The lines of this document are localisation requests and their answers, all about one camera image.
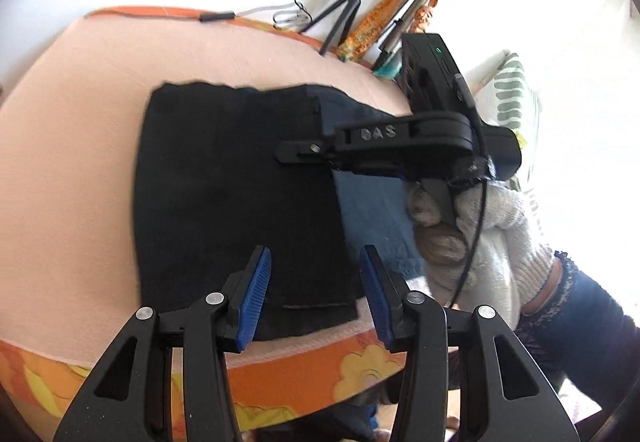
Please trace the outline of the blue sleeved forearm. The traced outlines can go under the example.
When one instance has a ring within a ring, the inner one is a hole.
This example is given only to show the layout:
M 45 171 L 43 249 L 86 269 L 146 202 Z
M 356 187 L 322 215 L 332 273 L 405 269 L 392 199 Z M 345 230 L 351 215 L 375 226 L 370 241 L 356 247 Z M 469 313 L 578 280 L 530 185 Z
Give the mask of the blue sleeved forearm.
M 563 275 L 537 313 L 523 316 L 516 333 L 602 410 L 615 410 L 639 377 L 639 328 L 567 253 Z

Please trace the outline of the white gloved hand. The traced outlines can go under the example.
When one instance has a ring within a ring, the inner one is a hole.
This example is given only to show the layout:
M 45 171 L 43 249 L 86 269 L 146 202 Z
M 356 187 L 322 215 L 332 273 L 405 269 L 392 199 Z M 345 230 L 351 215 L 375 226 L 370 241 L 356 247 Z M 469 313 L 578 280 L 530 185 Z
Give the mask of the white gloved hand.
M 530 194 L 489 184 L 484 213 L 480 197 L 480 186 L 458 195 L 456 223 L 449 225 L 435 191 L 411 189 L 408 212 L 426 263 L 423 284 L 442 305 L 471 312 L 487 304 L 515 328 L 523 311 L 546 301 L 554 250 L 541 232 Z

